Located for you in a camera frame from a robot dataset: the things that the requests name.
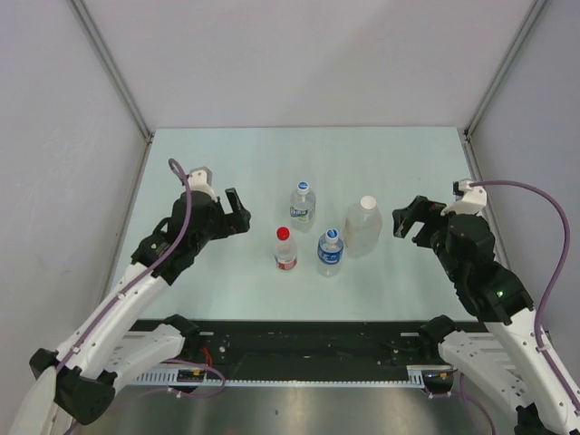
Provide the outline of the white bottle cap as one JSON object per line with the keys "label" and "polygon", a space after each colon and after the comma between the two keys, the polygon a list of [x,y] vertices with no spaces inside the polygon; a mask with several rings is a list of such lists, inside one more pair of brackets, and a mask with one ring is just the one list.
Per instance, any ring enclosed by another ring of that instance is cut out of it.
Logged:
{"label": "white bottle cap", "polygon": [[360,206],[364,210],[374,210],[377,207],[377,200],[373,196],[364,196],[360,199]]}

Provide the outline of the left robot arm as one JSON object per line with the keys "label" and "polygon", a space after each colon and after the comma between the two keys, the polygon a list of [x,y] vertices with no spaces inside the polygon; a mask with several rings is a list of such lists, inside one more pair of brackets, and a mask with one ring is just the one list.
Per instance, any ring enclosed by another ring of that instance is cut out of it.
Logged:
{"label": "left robot arm", "polygon": [[200,351],[194,324],[173,315],[140,344],[114,353],[142,312],[169,288],[205,245],[246,233],[250,212],[234,188],[225,212],[209,188],[188,188],[150,235],[141,240],[117,286],[57,350],[38,349],[30,366],[35,383],[10,429],[13,434],[48,434],[57,411],[89,425],[111,406],[121,389],[159,363],[187,363]]}

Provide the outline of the square clear juice bottle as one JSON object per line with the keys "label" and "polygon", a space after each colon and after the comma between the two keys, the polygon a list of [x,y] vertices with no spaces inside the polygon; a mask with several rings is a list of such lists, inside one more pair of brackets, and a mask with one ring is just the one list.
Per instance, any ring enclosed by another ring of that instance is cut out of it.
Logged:
{"label": "square clear juice bottle", "polygon": [[364,210],[360,199],[348,207],[343,240],[350,258],[369,255],[377,246],[382,231],[382,214],[378,205],[374,210]]}

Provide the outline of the blue Pocari bottle cap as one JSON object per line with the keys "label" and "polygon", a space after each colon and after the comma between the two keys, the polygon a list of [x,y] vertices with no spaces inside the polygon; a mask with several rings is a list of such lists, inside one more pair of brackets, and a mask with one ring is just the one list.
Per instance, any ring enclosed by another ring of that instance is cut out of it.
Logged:
{"label": "blue Pocari bottle cap", "polygon": [[339,232],[336,228],[329,228],[325,233],[325,239],[328,243],[334,244],[339,240]]}

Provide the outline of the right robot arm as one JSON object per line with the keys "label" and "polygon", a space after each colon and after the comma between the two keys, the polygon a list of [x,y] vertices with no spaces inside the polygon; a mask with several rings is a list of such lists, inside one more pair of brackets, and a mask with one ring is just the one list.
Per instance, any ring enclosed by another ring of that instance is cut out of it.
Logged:
{"label": "right robot arm", "polygon": [[413,237],[439,259],[459,301],[485,325],[513,364],[510,372],[477,347],[447,316],[420,329],[418,352],[427,363],[442,360],[470,378],[510,416],[516,434],[576,434],[579,387],[548,343],[538,344],[531,296],[510,270],[495,259],[495,237],[477,214],[416,197],[392,213],[393,234]]}

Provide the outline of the blue label Pocari bottle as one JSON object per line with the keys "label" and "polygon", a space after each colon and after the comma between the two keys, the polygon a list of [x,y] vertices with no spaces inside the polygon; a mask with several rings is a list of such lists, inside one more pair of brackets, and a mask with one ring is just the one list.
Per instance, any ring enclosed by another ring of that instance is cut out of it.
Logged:
{"label": "blue label Pocari bottle", "polygon": [[339,240],[336,243],[328,243],[325,239],[325,233],[321,235],[318,240],[317,265],[318,271],[322,276],[330,277],[335,276],[340,270],[343,258],[344,243],[340,237],[340,233]]}

